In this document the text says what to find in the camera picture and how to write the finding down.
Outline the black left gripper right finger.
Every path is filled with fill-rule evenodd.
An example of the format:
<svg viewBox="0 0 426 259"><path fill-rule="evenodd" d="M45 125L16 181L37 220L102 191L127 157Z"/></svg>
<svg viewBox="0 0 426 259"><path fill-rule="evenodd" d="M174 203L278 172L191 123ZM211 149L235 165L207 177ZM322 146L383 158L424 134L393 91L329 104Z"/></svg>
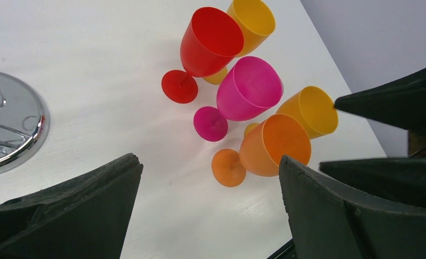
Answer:
<svg viewBox="0 0 426 259"><path fill-rule="evenodd" d="M363 192L289 156L279 181L298 258L426 258L426 208Z"/></svg>

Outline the orange wine glass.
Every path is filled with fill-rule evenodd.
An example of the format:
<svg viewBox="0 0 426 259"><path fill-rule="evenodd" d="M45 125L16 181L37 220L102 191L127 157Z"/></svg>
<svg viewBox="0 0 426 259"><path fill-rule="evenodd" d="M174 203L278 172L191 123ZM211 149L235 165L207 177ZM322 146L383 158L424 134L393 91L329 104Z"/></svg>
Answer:
<svg viewBox="0 0 426 259"><path fill-rule="evenodd" d="M246 173L273 177L284 155L307 165L312 154L310 139L301 124L285 114L274 114L244 137L238 151L221 149L211 163L212 173L223 186L240 185Z"/></svg>

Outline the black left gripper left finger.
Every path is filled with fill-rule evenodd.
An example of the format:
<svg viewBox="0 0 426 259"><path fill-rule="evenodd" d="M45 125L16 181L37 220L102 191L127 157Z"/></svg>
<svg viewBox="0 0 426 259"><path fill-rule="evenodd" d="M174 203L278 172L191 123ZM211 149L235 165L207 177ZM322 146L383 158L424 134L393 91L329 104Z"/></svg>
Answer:
<svg viewBox="0 0 426 259"><path fill-rule="evenodd" d="M129 153L0 204L0 258L120 258L142 172Z"/></svg>

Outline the red wine glass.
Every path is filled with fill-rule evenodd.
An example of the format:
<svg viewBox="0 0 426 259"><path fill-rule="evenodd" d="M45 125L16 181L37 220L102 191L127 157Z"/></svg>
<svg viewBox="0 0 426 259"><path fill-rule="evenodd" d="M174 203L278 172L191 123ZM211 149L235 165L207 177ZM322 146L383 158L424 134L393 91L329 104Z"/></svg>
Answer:
<svg viewBox="0 0 426 259"><path fill-rule="evenodd" d="M198 95L196 78L212 76L222 70L244 47L244 36L237 22L224 11L205 6L197 9L180 44L183 70L164 74L164 94L180 104Z"/></svg>

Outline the pink wine glass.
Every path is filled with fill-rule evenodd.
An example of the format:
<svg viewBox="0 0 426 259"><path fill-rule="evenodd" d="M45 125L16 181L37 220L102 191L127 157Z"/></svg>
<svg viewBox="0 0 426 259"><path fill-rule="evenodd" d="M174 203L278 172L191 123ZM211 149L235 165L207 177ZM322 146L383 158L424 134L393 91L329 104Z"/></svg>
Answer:
<svg viewBox="0 0 426 259"><path fill-rule="evenodd" d="M282 80L268 62L255 56L240 58L220 83L216 106L204 106L194 114L194 129L204 140L222 140L228 121L259 116L278 104L283 92Z"/></svg>

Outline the yellow wine glass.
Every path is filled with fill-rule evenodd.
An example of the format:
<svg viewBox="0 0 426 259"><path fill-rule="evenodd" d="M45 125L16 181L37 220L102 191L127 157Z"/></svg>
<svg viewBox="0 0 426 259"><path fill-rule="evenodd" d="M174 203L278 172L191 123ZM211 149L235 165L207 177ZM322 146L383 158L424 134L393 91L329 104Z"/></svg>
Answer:
<svg viewBox="0 0 426 259"><path fill-rule="evenodd" d="M294 118L309 140L333 133L339 123L332 99L316 86L306 86L280 105L276 112Z"/></svg>
<svg viewBox="0 0 426 259"><path fill-rule="evenodd" d="M200 42L217 56L250 54L276 27L274 15L263 1L231 1L226 12L205 6L192 19Z"/></svg>

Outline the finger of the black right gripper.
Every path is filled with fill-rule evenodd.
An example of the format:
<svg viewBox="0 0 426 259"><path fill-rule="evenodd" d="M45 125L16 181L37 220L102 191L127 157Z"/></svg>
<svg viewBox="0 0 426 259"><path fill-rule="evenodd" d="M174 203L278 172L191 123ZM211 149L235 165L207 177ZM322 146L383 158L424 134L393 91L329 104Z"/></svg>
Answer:
<svg viewBox="0 0 426 259"><path fill-rule="evenodd" d="M325 161L319 170L371 195L426 208L426 158Z"/></svg>
<svg viewBox="0 0 426 259"><path fill-rule="evenodd" d="M384 85L339 97L334 108L405 130L426 121L426 68Z"/></svg>

